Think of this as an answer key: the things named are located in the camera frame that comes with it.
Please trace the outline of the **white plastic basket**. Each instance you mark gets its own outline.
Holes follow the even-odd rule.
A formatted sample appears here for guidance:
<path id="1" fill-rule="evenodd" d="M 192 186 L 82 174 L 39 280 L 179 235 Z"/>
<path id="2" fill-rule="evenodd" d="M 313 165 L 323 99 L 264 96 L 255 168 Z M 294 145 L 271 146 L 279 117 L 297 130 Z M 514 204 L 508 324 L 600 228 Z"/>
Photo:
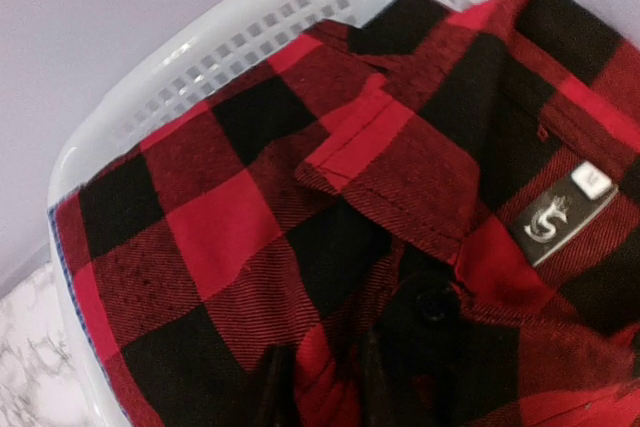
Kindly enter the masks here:
<path id="1" fill-rule="evenodd" d="M 397 426 L 494 409 L 454 267 L 511 30 L 503 0 L 225 0 L 111 90 L 49 188 L 102 423 L 258 426 L 291 346 L 298 426 L 364 426 L 369 331 Z"/>

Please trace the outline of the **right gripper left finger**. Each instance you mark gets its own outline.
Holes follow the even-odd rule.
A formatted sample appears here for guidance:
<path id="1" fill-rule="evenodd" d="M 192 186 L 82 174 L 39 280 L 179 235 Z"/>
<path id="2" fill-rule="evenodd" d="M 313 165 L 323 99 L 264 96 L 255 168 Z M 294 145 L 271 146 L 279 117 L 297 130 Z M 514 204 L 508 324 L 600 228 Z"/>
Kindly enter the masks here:
<path id="1" fill-rule="evenodd" d="M 261 364 L 258 426 L 298 426 L 294 399 L 295 352 L 291 346 L 273 346 Z"/>

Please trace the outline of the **red black plaid shirt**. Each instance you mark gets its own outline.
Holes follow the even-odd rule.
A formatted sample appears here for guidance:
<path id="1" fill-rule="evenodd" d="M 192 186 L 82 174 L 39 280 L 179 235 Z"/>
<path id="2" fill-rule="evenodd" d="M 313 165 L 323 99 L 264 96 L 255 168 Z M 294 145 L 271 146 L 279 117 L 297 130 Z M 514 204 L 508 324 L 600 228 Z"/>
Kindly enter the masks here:
<path id="1" fill-rule="evenodd" d="M 321 22 L 50 218 L 135 426 L 639 422 L 639 52 L 571 0 Z"/>

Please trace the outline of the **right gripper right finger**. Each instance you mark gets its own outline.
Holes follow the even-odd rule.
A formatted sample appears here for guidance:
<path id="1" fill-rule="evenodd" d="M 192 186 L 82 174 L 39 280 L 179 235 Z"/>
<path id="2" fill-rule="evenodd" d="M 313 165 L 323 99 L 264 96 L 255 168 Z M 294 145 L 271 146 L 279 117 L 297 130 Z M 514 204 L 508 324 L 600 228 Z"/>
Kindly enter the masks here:
<path id="1" fill-rule="evenodd" d="M 359 346 L 362 424 L 370 427 L 397 426 L 375 331 L 367 332 Z"/>

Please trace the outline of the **light blue shirt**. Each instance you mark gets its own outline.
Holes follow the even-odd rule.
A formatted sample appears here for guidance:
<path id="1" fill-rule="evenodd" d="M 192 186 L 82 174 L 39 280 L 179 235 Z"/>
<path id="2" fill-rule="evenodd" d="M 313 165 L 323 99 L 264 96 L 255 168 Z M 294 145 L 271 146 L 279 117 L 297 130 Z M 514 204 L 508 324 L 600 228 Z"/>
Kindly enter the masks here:
<path id="1" fill-rule="evenodd" d="M 63 252 L 55 215 L 57 204 L 47 206 L 47 220 L 51 262 L 54 269 L 55 285 L 61 315 L 68 337 L 70 354 L 74 360 L 78 379 L 89 403 L 98 403 L 110 394 L 103 369 L 96 358 L 95 349 L 89 338 L 84 317 L 79 309 L 70 271 Z"/>

